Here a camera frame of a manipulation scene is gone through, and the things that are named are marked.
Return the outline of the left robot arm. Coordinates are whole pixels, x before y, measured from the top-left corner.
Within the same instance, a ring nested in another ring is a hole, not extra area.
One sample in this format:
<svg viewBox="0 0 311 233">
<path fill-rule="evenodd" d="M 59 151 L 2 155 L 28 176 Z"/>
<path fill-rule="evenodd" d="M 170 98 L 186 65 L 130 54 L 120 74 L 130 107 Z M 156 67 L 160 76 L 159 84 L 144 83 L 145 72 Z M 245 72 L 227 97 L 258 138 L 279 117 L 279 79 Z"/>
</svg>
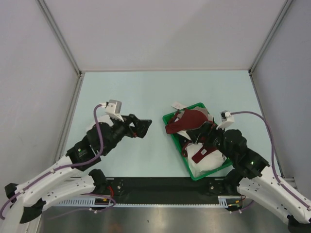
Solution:
<svg viewBox="0 0 311 233">
<path fill-rule="evenodd" d="M 79 195 L 99 196 L 108 188 L 107 179 L 100 169 L 93 169 L 87 175 L 62 184 L 71 176 L 86 171 L 101 161 L 125 137 L 143 138 L 152 124 L 150 119 L 138 119 L 134 114 L 122 119 L 110 118 L 112 124 L 95 121 L 81 141 L 76 143 L 55 164 L 23 183 L 10 183 L 5 187 L 8 201 L 1 208 L 9 206 L 0 231 L 17 232 L 19 224 L 39 217 L 53 205 Z"/>
</svg>

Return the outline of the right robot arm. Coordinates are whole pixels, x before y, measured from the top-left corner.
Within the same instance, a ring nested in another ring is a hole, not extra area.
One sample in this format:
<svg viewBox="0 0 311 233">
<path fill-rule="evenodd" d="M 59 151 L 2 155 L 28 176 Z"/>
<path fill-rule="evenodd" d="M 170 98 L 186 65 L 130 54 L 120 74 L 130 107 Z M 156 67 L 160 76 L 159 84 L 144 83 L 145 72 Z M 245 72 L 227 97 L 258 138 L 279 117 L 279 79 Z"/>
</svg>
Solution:
<svg viewBox="0 0 311 233">
<path fill-rule="evenodd" d="M 292 233 L 311 231 L 311 201 L 279 176 L 274 167 L 247 146 L 239 130 L 224 130 L 205 122 L 187 132 L 193 143 L 219 150 L 229 158 L 233 170 L 225 177 L 230 195 L 245 195 L 280 218 Z"/>
</svg>

